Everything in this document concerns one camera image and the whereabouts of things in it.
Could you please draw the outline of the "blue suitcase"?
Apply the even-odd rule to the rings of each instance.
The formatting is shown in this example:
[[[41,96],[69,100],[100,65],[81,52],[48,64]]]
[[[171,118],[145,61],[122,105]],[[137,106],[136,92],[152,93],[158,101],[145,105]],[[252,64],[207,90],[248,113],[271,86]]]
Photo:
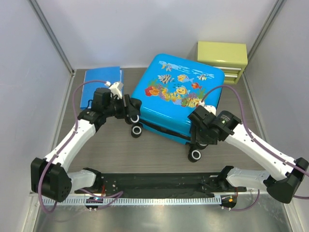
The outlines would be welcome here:
[[[198,141],[188,116],[199,104],[216,109],[225,74],[219,68],[167,54],[155,56],[132,98],[141,101],[140,117],[131,127],[138,138],[143,129],[189,145],[188,159],[197,162],[201,150],[216,142]]]

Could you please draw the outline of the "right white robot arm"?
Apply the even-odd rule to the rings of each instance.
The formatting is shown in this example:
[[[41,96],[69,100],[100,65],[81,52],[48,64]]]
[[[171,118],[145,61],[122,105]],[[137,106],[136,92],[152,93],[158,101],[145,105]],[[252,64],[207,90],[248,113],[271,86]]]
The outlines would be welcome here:
[[[281,203],[291,202],[309,167],[306,159],[294,159],[275,149],[247,129],[241,119],[229,111],[222,111],[216,116],[211,109],[198,106],[188,118],[199,143],[224,141],[264,168],[262,171],[252,171],[225,167],[217,180],[221,190],[255,188],[266,191]]]

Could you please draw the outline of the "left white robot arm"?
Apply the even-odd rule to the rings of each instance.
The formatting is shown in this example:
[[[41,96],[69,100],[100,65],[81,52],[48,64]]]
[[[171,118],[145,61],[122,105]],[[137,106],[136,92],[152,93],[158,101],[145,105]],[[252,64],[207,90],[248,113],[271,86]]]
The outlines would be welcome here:
[[[128,95],[122,94],[122,82],[109,87],[97,88],[91,107],[75,115],[75,123],[65,138],[43,159],[35,158],[30,165],[31,190],[40,197],[50,198],[57,203],[80,189],[98,193],[102,189],[100,172],[84,168],[68,173],[68,169],[85,143],[93,137],[107,118],[126,118],[129,113],[124,106]]]

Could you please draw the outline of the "blue file folder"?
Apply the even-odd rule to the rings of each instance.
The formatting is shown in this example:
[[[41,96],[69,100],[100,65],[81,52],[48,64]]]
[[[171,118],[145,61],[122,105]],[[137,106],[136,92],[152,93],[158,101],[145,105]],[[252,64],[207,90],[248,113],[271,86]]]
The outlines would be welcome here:
[[[109,87],[114,82],[123,82],[123,74],[119,66],[90,69],[85,72],[84,82],[100,80],[107,83],[93,82],[83,86],[80,109],[84,110],[88,101],[93,99],[94,92],[100,87]]]

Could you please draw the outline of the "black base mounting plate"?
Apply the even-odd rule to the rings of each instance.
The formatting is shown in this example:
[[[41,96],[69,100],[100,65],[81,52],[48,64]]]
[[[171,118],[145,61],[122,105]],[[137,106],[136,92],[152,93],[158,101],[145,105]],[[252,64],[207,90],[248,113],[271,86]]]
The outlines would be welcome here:
[[[219,173],[131,173],[102,174],[92,193],[112,195],[123,191],[124,198],[206,197],[219,192],[246,192],[246,187],[221,187]]]

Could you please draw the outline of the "olive green drawer box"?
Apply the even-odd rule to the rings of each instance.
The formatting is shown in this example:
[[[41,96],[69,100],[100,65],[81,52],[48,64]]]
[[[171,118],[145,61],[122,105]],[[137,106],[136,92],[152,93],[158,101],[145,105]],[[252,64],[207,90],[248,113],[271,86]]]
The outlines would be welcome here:
[[[226,84],[237,84],[248,65],[247,45],[198,41],[197,61],[222,70]]]

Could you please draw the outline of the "left aluminium frame post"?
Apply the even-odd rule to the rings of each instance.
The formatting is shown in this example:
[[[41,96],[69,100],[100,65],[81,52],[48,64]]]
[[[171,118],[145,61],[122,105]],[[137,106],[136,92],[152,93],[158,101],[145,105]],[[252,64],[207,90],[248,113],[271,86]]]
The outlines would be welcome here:
[[[63,48],[61,47],[61,45],[60,45],[55,33],[53,32],[53,29],[50,26],[46,16],[44,15],[40,5],[38,4],[38,2],[36,0],[28,0],[28,3],[32,7],[35,15],[37,16],[37,18],[39,20],[39,22],[43,26],[43,29],[45,30],[47,36],[49,37],[52,45],[54,46],[55,50],[57,51],[58,55],[60,56],[65,67],[67,68],[67,70],[69,71],[71,76],[73,76],[75,74],[75,70],[72,67],[71,63],[69,62]]]

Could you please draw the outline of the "aluminium frame post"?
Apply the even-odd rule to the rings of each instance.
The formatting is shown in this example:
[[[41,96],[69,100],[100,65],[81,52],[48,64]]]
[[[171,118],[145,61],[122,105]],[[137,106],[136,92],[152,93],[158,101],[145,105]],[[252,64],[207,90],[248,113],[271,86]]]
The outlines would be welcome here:
[[[69,71],[71,76],[73,76],[75,74],[75,70],[72,67],[71,63],[69,62],[63,48],[61,47],[61,45],[60,45],[55,33],[53,32],[53,29],[50,26],[46,16],[44,15],[40,5],[38,4],[38,2],[36,0],[28,0],[28,3],[32,7],[35,15],[37,16],[37,18],[39,20],[39,22],[43,26],[43,29],[45,30],[47,36],[49,37],[52,45],[54,46],[55,50],[57,51],[58,55],[60,56],[65,67],[67,68],[67,70]]]
[[[276,17],[282,10],[284,4],[286,3],[286,0],[276,0],[274,6],[272,7],[270,13],[268,14],[263,26],[261,27],[251,49],[249,50],[248,53],[248,64],[247,67],[249,66],[253,56],[255,55],[257,49],[259,48],[261,42],[269,32],[269,30],[272,27],[272,24],[274,23]]]

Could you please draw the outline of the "right aluminium frame post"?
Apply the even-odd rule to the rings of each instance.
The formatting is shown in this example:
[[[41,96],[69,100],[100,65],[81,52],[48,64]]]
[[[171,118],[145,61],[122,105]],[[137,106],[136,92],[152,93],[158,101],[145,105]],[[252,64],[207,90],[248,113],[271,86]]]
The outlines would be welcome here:
[[[248,64],[247,67],[249,66],[253,56],[255,55],[257,49],[259,48],[261,42],[269,32],[269,30],[272,27],[272,24],[274,23],[276,17],[282,10],[284,4],[286,3],[286,0],[276,0],[274,6],[272,7],[270,13],[268,14],[263,26],[261,27],[251,49],[249,50],[248,53]]]

